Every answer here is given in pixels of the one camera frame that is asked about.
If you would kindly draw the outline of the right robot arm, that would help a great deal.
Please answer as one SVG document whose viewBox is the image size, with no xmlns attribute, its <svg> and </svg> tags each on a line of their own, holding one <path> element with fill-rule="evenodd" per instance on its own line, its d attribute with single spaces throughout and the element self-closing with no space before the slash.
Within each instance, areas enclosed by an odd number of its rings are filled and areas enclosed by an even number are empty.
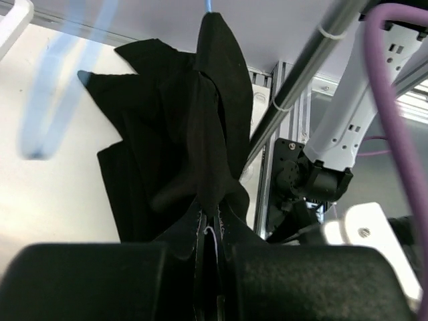
<svg viewBox="0 0 428 321">
<path fill-rule="evenodd" d="M 307 143 L 274 144 L 266 240 L 279 243 L 316 224 L 316 209 L 339 200 L 353 178 L 360 144 L 377 114 L 366 74 L 363 31 L 371 1 L 358 18 L 352 51 L 329 107 Z"/>
</svg>

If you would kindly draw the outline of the light blue wire hanger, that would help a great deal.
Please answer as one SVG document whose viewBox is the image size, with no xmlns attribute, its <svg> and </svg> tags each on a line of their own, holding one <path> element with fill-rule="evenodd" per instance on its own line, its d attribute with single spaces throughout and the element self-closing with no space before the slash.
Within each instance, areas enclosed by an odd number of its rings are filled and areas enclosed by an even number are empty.
<svg viewBox="0 0 428 321">
<path fill-rule="evenodd" d="M 39 63 L 19 133 L 19 151 L 26 160 L 46 160 L 54 155 L 80 101 L 80 84 L 88 83 L 88 76 L 82 80 L 71 76 L 60 101 L 52 103 L 51 95 L 57 88 L 64 59 L 75 43 L 74 34 L 85 14 L 85 1 L 69 2 L 61 35 L 54 39 Z"/>
</svg>

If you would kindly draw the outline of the black shirt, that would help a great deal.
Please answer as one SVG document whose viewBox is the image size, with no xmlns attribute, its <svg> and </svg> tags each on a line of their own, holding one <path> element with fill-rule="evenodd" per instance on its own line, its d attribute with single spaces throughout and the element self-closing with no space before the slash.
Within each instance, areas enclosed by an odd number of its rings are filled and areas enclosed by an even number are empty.
<svg viewBox="0 0 428 321">
<path fill-rule="evenodd" d="M 116 48 L 132 74 L 79 71 L 121 136 L 98 161 L 123 242 L 151 241 L 193 201 L 212 216 L 221 201 L 245 219 L 239 179 L 249 154 L 253 90 L 241 48 L 219 13 L 202 19 L 195 53 L 159 39 Z"/>
</svg>

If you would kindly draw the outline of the blue hanger holding black shirt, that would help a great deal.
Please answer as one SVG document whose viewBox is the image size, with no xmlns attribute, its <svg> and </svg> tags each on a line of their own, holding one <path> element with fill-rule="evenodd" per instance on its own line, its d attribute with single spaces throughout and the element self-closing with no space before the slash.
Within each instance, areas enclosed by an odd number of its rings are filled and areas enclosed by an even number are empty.
<svg viewBox="0 0 428 321">
<path fill-rule="evenodd" d="M 213 12 L 212 0 L 204 0 L 204 2 L 205 2 L 205 12 L 212 13 Z"/>
</svg>

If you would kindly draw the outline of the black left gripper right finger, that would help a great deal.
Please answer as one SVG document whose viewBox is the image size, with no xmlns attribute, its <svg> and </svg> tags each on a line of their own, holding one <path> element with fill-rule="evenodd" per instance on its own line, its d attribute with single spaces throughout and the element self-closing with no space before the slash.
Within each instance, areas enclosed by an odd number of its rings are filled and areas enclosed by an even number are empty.
<svg viewBox="0 0 428 321">
<path fill-rule="evenodd" d="M 378 250 L 269 244 L 231 207 L 214 218 L 221 290 L 217 320 L 415 320 Z"/>
</svg>

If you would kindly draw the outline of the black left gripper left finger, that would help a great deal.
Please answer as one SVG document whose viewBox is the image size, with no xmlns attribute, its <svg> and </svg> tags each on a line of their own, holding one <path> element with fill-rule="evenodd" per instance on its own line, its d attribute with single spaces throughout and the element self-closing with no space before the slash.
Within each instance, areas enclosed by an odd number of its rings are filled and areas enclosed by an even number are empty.
<svg viewBox="0 0 428 321">
<path fill-rule="evenodd" d="M 200 206 L 149 243 L 39 243 L 1 281 L 2 320 L 202 320 Z"/>
</svg>

